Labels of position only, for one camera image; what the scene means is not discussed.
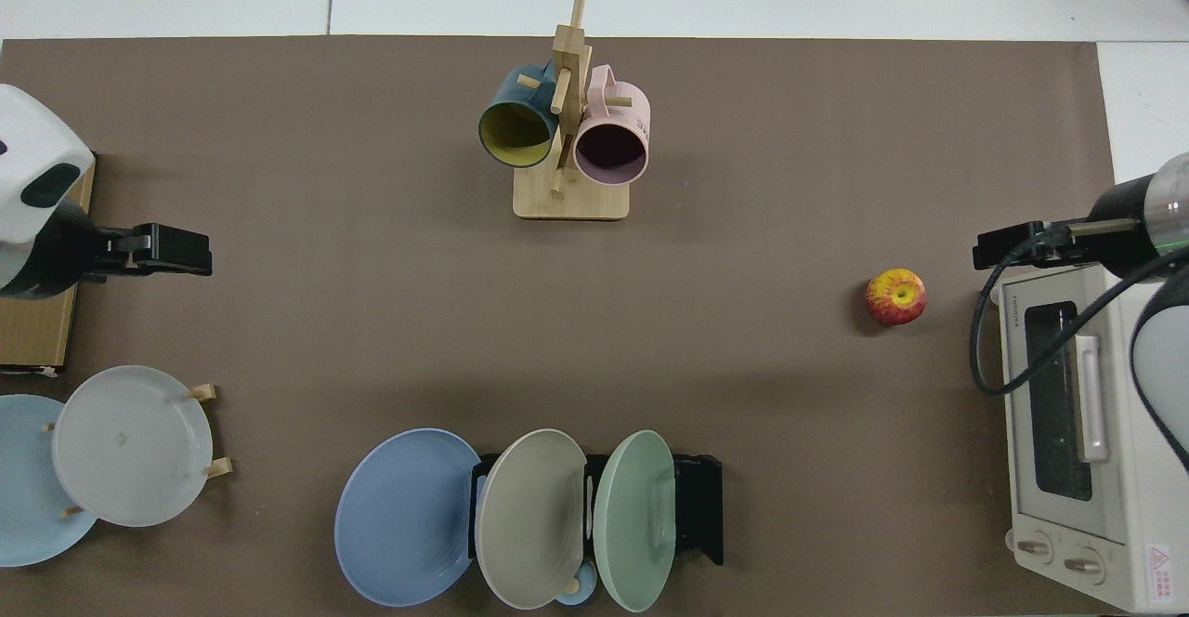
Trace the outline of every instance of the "wooden mug rack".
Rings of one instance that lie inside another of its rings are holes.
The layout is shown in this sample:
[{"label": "wooden mug rack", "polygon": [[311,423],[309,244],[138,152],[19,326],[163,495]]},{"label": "wooden mug rack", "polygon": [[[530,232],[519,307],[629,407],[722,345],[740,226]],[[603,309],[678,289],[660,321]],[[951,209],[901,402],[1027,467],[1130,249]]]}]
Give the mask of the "wooden mug rack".
[{"label": "wooden mug rack", "polygon": [[553,36],[558,87],[549,109],[559,117],[558,131],[542,163],[515,169],[512,212],[522,219],[628,218],[628,185],[600,185],[574,164],[574,136],[583,119],[591,65],[591,46],[581,27],[585,5],[586,0],[574,0],[570,24],[558,25]]}]

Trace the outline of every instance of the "red apple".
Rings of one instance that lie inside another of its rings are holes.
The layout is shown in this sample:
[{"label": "red apple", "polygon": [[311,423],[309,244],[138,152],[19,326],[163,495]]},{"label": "red apple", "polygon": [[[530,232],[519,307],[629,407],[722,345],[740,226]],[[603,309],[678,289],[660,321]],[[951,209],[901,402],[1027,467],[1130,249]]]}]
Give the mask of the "red apple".
[{"label": "red apple", "polygon": [[867,283],[867,311],[881,325],[905,325],[925,313],[925,283],[908,269],[888,269]]}]

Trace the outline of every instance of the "plate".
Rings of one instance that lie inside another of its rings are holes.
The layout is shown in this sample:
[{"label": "plate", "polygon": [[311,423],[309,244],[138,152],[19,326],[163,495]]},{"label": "plate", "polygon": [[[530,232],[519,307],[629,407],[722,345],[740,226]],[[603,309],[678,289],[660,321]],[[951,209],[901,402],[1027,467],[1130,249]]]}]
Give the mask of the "plate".
[{"label": "plate", "polygon": [[97,372],[76,389],[54,432],[54,467],[100,520],[151,527],[199,497],[210,426],[185,385],[146,366]]},{"label": "plate", "polygon": [[508,447],[487,474],[474,522],[474,549],[487,586],[520,610],[565,592],[583,564],[586,455],[556,429]]},{"label": "plate", "polygon": [[594,491],[593,537],[611,598],[629,612],[648,610],[677,553],[673,454],[658,432],[636,432],[611,453]]},{"label": "plate", "polygon": [[463,577],[478,462],[466,440],[441,429],[403,432],[359,462],[334,516],[334,552],[357,592],[405,607]]},{"label": "plate", "polygon": [[58,514],[75,503],[54,472],[55,423],[62,404],[30,394],[0,397],[0,567],[29,566],[70,549],[95,516]]}]

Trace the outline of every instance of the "warning label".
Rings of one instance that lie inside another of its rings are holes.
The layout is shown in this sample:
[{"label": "warning label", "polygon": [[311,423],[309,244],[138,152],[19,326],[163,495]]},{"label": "warning label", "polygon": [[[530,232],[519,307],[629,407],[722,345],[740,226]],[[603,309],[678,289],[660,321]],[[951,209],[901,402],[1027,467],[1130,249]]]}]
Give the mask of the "warning label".
[{"label": "warning label", "polygon": [[1166,544],[1147,546],[1147,599],[1172,603],[1172,553]]}]

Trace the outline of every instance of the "mug rack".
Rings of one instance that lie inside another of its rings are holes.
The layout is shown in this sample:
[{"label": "mug rack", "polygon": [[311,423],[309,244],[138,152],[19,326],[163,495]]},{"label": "mug rack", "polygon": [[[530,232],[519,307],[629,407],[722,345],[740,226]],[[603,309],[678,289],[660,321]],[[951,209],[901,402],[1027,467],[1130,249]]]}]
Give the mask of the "mug rack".
[{"label": "mug rack", "polygon": [[[479,479],[486,478],[499,459],[499,453],[484,453],[479,464],[471,470],[471,516],[467,552],[476,558],[474,518],[479,502]],[[594,558],[591,515],[594,493],[603,478],[603,470],[611,457],[606,453],[587,453],[583,476],[583,553]],[[723,565],[723,464],[709,453],[673,455],[675,478],[677,552],[698,550],[715,566]]]},{"label": "mug rack", "polygon": [[549,155],[540,164],[515,169],[512,212],[522,219],[628,218],[628,185],[600,185],[583,176],[574,165],[573,141],[583,118],[591,46],[583,30],[586,0],[574,0],[570,24],[558,25],[553,36],[553,63],[558,75],[551,112],[559,117]]}]

